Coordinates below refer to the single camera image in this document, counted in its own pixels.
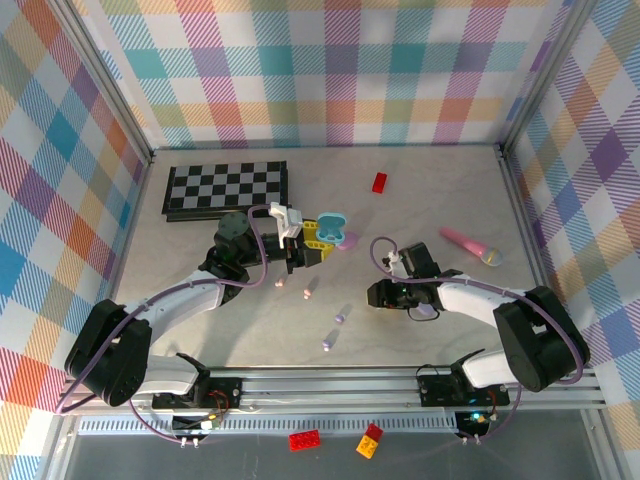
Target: marble surface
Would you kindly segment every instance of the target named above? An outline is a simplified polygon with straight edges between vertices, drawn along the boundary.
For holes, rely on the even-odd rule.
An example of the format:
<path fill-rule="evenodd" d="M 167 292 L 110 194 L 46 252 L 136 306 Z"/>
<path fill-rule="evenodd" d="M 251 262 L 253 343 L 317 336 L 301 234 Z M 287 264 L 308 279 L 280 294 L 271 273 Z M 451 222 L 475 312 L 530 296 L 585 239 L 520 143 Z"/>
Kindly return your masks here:
<path fill-rule="evenodd" d="M 155 158 L 116 299 L 126 302 L 157 292 L 189 275 L 213 244 L 216 221 L 166 223 L 161 215 L 169 168 L 177 165 L 286 160 L 289 199 L 304 218 L 325 211 L 347 216 L 347 230 L 360 235 L 353 250 L 335 250 L 326 262 L 285 272 L 272 264 L 265 284 L 245 290 L 228 305 L 191 318 L 167 332 L 155 354 L 188 353 L 209 366 L 419 365 L 450 363 L 482 347 L 499 345 L 497 331 L 458 314 L 428 323 L 405 312 L 376 310 L 366 290 L 381 276 L 369 261 L 377 235 L 399 246 L 424 241 L 444 271 L 456 268 L 474 278 L 513 288 L 530 288 L 515 217 L 491 147 L 318 148 L 236 151 L 161 151 Z M 376 172 L 389 177 L 382 195 L 371 193 Z M 273 219 L 260 219 L 275 231 Z M 449 226 L 504 254 L 498 268 L 447 242 Z M 382 257 L 386 247 L 380 247 Z M 251 278 L 259 275 L 250 270 Z M 317 287 L 309 300 L 303 290 Z M 338 325 L 334 317 L 347 311 Z M 336 337 L 323 351 L 327 335 Z"/>

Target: colorful checkered backdrop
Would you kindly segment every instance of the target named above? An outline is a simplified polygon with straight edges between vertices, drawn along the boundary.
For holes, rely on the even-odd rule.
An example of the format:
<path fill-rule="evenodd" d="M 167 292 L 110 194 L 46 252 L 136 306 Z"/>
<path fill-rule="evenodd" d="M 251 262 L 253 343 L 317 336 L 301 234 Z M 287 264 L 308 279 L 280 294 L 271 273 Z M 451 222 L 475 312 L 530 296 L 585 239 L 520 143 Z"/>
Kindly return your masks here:
<path fill-rule="evenodd" d="M 64 359 L 106 296 L 134 153 L 45 0 L 0 0 L 0 478 L 33 478 Z"/>
<path fill-rule="evenodd" d="M 602 0 L 517 147 L 547 270 L 640 478 L 640 1 Z"/>
<path fill-rule="evenodd" d="M 152 143 L 241 148 L 493 143 L 571 0 L 75 3 Z"/>

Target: chessboard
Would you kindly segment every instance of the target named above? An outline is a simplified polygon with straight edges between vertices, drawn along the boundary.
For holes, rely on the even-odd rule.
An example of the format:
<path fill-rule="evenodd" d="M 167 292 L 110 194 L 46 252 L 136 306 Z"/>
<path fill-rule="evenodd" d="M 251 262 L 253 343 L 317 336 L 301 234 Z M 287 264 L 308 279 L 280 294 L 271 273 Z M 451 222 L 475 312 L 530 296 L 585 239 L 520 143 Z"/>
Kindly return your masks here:
<path fill-rule="evenodd" d="M 214 220 L 271 202 L 288 204 L 287 162 L 180 166 L 169 172 L 162 214 L 167 222 Z"/>

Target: blue toy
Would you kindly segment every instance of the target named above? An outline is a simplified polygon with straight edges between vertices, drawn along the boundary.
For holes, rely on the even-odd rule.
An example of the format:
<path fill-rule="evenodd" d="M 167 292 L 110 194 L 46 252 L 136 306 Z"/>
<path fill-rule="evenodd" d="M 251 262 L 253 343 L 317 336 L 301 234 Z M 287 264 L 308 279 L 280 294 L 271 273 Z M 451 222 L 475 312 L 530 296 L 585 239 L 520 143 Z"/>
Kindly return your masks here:
<path fill-rule="evenodd" d="M 321 213 L 318 216 L 316 237 L 321 242 L 340 245 L 345 239 L 345 234 L 342 229 L 346 224 L 347 217 L 341 213 Z"/>

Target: yellow plastic piece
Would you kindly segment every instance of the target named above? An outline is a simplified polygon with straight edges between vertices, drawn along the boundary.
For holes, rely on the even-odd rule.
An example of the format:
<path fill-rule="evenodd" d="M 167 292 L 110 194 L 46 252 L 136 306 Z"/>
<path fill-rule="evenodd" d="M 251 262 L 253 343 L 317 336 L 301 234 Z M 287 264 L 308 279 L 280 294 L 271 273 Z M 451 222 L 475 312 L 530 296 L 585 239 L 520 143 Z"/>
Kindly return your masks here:
<path fill-rule="evenodd" d="M 319 242 L 318 240 L 305 241 L 304 244 L 309 248 L 313 248 L 314 250 L 322 250 L 322 253 L 320 254 L 320 258 L 322 259 L 323 262 L 327 259 L 329 254 L 333 251 L 333 247 L 334 247 L 330 243 Z"/>
<path fill-rule="evenodd" d="M 302 222 L 302 232 L 304 233 L 305 243 L 318 241 L 318 238 L 316 237 L 317 230 L 318 222 L 314 222 L 313 220 L 305 220 L 304 222 Z"/>
<path fill-rule="evenodd" d="M 362 440 L 360 440 L 358 448 L 356 448 L 356 452 L 371 460 L 371 457 L 373 457 L 373 454 L 376 452 L 376 448 L 378 448 L 378 442 L 373 438 L 364 435 Z"/>

